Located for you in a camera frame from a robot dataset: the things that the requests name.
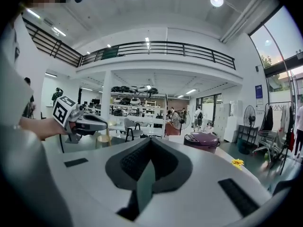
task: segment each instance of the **clothing rack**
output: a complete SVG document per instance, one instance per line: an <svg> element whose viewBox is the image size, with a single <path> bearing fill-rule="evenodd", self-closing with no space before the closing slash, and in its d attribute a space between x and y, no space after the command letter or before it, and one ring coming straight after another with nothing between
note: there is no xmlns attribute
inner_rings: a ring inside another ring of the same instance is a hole
<svg viewBox="0 0 303 227"><path fill-rule="evenodd" d="M268 105L271 106L272 104L288 104L288 103L291 103L291 104L292 104L292 107L293 107L293 117L294 117L294 121L295 121L295 109L294 109L294 106L295 106L295 105L294 105L294 102L292 102L292 101L285 101L285 102L266 103L266 104L265 104L265 113L264 113L264 118L263 118L263 122L262 122L261 129L263 128L263 125L264 125L264 122L265 122L265 118L266 118L266 108L267 108ZM285 165L285 161L286 161L286 157L287 157L287 153L288 153L288 145L286 144L286 140L285 140L285 142L284 142L284 144L283 144L283 147L282 147L280 153L273 159L273 164L272 164L272 166L270 167L270 169L271 169L271 168L276 164L276 162L278 161L278 159L281 157L282 152L283 152L284 149L286 149L286 153L285 153L285 156L284 156L284 158L283 158L283 161L281 162L281 165L283 165L283 166L282 166L282 168L281 168L280 175L282 174L282 171L283 171L283 169L284 169L284 165Z"/></svg>

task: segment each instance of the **shopping cart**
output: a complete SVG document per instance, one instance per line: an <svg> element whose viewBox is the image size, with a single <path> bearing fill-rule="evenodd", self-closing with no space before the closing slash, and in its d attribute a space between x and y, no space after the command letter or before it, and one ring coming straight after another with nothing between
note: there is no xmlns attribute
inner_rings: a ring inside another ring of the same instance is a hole
<svg viewBox="0 0 303 227"><path fill-rule="evenodd" d="M258 142L258 148L256 148L252 153L256 151L266 149L268 152L268 163L271 163L271 155L273 157L277 156L281 152L283 143L279 138L278 131L259 131L258 135L261 137Z"/></svg>

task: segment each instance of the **ceiling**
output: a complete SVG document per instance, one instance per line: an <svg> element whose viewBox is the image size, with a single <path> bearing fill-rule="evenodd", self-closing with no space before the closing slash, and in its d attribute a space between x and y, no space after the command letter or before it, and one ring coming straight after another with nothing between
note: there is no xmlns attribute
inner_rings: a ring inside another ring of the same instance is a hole
<svg viewBox="0 0 303 227"><path fill-rule="evenodd" d="M81 78L81 87L102 91L104 72L95 73L89 77ZM184 95L196 89L194 94L205 92L213 88L225 89L233 86L218 78L199 73L178 70L115 70L113 71L112 87L114 86L144 86L151 85L158 89L159 94Z"/></svg>
<svg viewBox="0 0 303 227"><path fill-rule="evenodd" d="M45 5L33 11L67 35L60 36L63 42L79 49L98 38L134 29L176 27L220 38L251 0L224 1L214 8L210 0L83 0ZM23 16L53 34L42 19L27 12Z"/></svg>

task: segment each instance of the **black rubber pad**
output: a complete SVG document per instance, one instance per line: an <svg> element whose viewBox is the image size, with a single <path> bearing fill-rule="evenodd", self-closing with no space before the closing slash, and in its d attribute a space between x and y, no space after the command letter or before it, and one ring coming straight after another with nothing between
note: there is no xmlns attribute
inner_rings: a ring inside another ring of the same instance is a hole
<svg viewBox="0 0 303 227"><path fill-rule="evenodd" d="M66 161L64 164L66 167L71 167L71 166L80 165L85 162L88 162L88 160L86 158L80 158L80 159L73 160L73 161Z"/></svg>
<svg viewBox="0 0 303 227"><path fill-rule="evenodd" d="M218 181L218 183L243 217L259 208L255 201L231 178Z"/></svg>

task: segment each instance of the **white chair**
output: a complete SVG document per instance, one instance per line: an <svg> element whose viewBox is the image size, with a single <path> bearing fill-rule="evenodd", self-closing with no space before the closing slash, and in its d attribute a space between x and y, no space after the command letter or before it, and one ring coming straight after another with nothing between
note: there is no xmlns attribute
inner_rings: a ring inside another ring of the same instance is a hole
<svg viewBox="0 0 303 227"><path fill-rule="evenodd" d="M129 135L129 131L131 132L132 140L134 140L134 137L140 137L140 135L143 134L143 131L140 128L140 124L139 123L134 123L134 122L130 121L127 118L124 119L124 128L125 128L125 131L126 131L125 142L127 142L127 137Z"/></svg>

